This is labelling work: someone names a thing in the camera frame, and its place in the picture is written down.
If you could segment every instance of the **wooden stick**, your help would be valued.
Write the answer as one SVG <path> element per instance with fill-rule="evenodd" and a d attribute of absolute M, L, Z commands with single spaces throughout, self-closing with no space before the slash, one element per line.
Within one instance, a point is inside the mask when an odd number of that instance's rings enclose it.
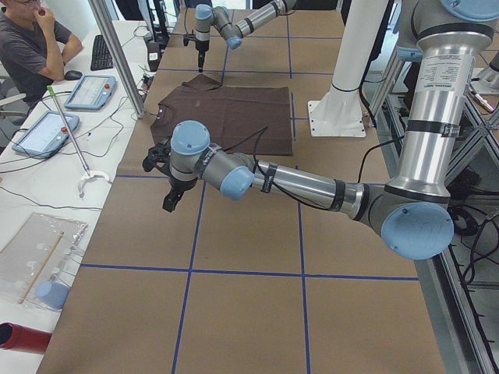
<path fill-rule="evenodd" d="M 37 281 L 37 279 L 40 276 L 41 271 L 44 269 L 45 265 L 47 265 L 48 260 L 50 259 L 50 257 L 52 256 L 52 253 L 54 253 L 55 249 L 59 245 L 59 242 L 61 241 L 63 236 L 64 236 L 64 231 L 59 232 L 59 236 L 57 237 L 57 239 L 55 239 L 55 243 L 52 245 L 52 247 L 48 251 L 47 255 L 45 256 L 44 262 L 41 264 L 40 269 L 37 271 L 36 274 L 34 274 L 34 277 L 31 280 L 31 283 L 28 285 L 28 288 L 24 291 L 23 295 L 17 301 L 18 304 L 23 304 L 24 300 L 26 300 L 26 297 L 30 293 L 31 288 L 33 288 L 34 283 Z"/>

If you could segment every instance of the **reacher grabber tool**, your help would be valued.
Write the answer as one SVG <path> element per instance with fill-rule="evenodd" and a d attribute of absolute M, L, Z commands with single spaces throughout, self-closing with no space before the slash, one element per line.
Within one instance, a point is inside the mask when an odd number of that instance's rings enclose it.
<path fill-rule="evenodd" d="M 81 177 L 80 181 L 78 182 L 78 193 L 80 194 L 80 198 L 83 198 L 85 195 L 85 192 L 83 192 L 83 186 L 87 181 L 90 181 L 93 178 L 104 178 L 108 183 L 111 183 L 111 179 L 109 178 L 109 175 L 103 171 L 97 171 L 97 170 L 91 170 L 83 158 L 83 153 L 81 152 L 80 148 L 78 147 L 78 143 L 76 142 L 76 138 L 73 135 L 73 131 L 69 127 L 68 122 L 65 119 L 64 112 L 62 111 L 61 105 L 57 101 L 57 97 L 55 96 L 54 90 L 52 89 L 52 86 L 47 86 L 47 90 L 50 93 L 50 96 L 52 96 L 52 99 L 54 99 L 55 106 L 57 107 L 57 111 L 61 115 L 62 122 L 64 123 L 65 129 L 68 132 L 69 138 L 73 142 L 73 145 L 75 146 L 76 153 L 78 154 L 78 157 L 80 158 L 81 164 L 83 165 L 83 169 L 85 170 L 85 174 L 83 174 L 83 177 Z"/>

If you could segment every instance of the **light blue end cap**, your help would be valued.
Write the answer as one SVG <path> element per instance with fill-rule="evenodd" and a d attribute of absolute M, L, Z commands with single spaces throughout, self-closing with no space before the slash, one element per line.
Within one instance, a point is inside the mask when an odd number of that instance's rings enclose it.
<path fill-rule="evenodd" d="M 497 0 L 440 0 L 453 16 L 469 22 L 489 22 L 499 18 Z"/>
<path fill-rule="evenodd" d="M 254 179 L 255 175 L 246 166 L 239 166 L 225 176 L 220 192 L 233 200 L 239 200 L 253 184 Z"/>
<path fill-rule="evenodd" d="M 171 144 L 176 153 L 192 156 L 210 145 L 210 133 L 201 122 L 180 122 L 173 130 Z"/>
<path fill-rule="evenodd" d="M 229 39 L 227 39 L 227 45 L 231 49 L 236 49 L 241 44 L 242 39 L 240 37 L 230 37 Z"/>
<path fill-rule="evenodd" d="M 196 7 L 196 19 L 208 19 L 211 14 L 211 7 L 207 4 L 199 4 Z"/>
<path fill-rule="evenodd" d="M 405 62 L 421 62 L 423 53 L 417 48 L 397 47 L 397 58 Z"/>
<path fill-rule="evenodd" d="M 62 309 L 68 293 L 68 286 L 50 280 L 40 283 L 35 291 L 37 298 L 54 309 Z"/>
<path fill-rule="evenodd" d="M 384 221 L 384 243 L 408 259 L 429 259 L 443 252 L 454 236 L 451 216 L 433 203 L 411 203 L 398 208 Z"/>

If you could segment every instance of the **white desk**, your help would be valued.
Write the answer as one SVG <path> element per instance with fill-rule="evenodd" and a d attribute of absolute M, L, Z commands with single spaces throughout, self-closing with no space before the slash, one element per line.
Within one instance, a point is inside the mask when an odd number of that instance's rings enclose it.
<path fill-rule="evenodd" d="M 141 37 L 133 37 L 134 30 L 143 23 L 137 21 L 115 21 L 116 33 L 121 44 L 124 44 L 123 51 L 127 57 L 130 69 L 135 82 L 139 82 L 143 69 L 147 68 L 147 50 Z M 95 27 L 83 41 L 83 50 L 65 67 L 65 70 L 79 70 L 83 73 L 114 75 L 118 80 L 117 87 L 110 101 L 104 108 L 97 112 L 75 112 L 80 117 L 80 126 L 75 131 L 75 136 L 80 136 L 91 130 L 95 125 L 107 118 L 120 104 L 122 97 L 126 96 L 125 89 L 120 84 L 120 78 L 116 69 L 106 69 L 97 72 L 90 71 L 90 56 L 94 36 L 99 34 L 99 29 Z M 137 35 L 144 35 L 145 29 L 138 29 Z M 71 90 L 76 85 L 76 81 L 63 81 L 53 85 L 55 92 Z M 59 97 L 62 104 L 66 97 Z M 51 110 L 55 110 L 52 99 L 44 101 Z M 45 112 L 47 108 L 39 103 L 25 121 L 23 128 L 29 128 Z M 103 154 L 111 138 L 122 128 L 122 131 L 112 142 L 109 152 L 105 157 L 92 157 L 84 154 L 90 169 L 105 171 L 111 177 L 115 177 L 116 167 L 122 158 L 126 145 L 132 134 L 136 122 L 136 115 L 133 106 L 128 100 L 121 106 L 120 110 L 113 115 L 113 119 L 121 122 L 122 125 L 108 119 L 97 129 L 78 139 L 78 144 L 83 151 L 88 151 L 97 155 Z M 74 147 L 70 143 L 63 148 L 63 153 L 74 153 Z M 103 207 L 111 185 L 103 178 L 97 178 L 88 182 L 84 186 L 85 196 L 81 199 L 78 196 L 77 184 L 83 176 L 83 167 L 76 154 L 63 155 L 56 154 L 51 159 L 22 171 L 7 172 L 12 169 L 23 168 L 38 161 L 25 158 L 23 155 L 12 151 L 10 146 L 5 149 L 0 156 L 0 177 L 1 187 L 27 196 L 38 203 L 51 204 L 52 206 L 95 206 Z M 94 230 L 99 211 L 95 210 L 54 210 L 52 208 L 39 207 L 29 201 L 11 195 L 4 190 L 0 190 L 0 249 L 3 249 L 9 240 L 15 235 L 26 219 L 33 213 L 46 213 L 57 217 L 83 221 L 89 224 L 89 228 L 82 241 L 80 248 L 85 249 Z M 3 322 L 18 323 L 20 325 L 32 327 L 39 330 L 53 331 L 58 321 L 59 313 L 38 309 L 33 306 L 18 305 L 0 294 L 0 316 Z M 0 374 L 32 374 L 37 371 L 42 356 L 24 354 L 16 351 L 0 350 Z"/>

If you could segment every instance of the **red cylinder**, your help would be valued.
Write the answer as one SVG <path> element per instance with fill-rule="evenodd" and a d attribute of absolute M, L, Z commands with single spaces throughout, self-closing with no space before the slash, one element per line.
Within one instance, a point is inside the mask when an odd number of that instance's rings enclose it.
<path fill-rule="evenodd" d="M 47 350 L 51 333 L 16 325 L 2 323 L 0 325 L 0 348 L 14 351 L 38 353 L 42 355 Z"/>

